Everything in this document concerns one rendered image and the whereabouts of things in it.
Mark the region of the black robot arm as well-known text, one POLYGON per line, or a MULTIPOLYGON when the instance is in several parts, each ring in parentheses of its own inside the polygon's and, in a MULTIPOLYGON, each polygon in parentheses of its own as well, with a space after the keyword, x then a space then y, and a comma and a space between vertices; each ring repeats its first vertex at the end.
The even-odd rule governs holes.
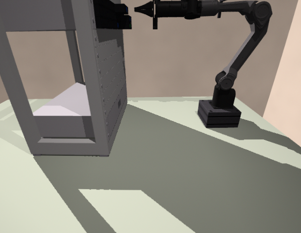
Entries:
POLYGON ((237 73, 267 33, 270 17, 273 14, 271 5, 267 1, 257 2, 257 0, 222 3, 218 0, 169 1, 168 17, 196 19, 201 16, 215 16, 218 12, 239 12, 241 15, 245 15, 245 19, 250 25, 251 33, 247 39, 228 66, 215 77, 217 84, 214 88, 212 102, 209 102, 214 109, 233 109, 236 92, 232 87, 237 73))

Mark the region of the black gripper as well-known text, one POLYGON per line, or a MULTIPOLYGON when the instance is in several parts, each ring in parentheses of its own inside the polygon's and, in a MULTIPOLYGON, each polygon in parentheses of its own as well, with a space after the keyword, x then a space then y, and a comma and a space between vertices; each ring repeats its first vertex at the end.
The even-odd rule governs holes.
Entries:
POLYGON ((134 7, 135 12, 140 12, 153 17, 153 29, 157 29, 157 17, 169 16, 169 1, 153 0, 144 5, 134 7), (155 4, 155 15, 154 15, 155 4))

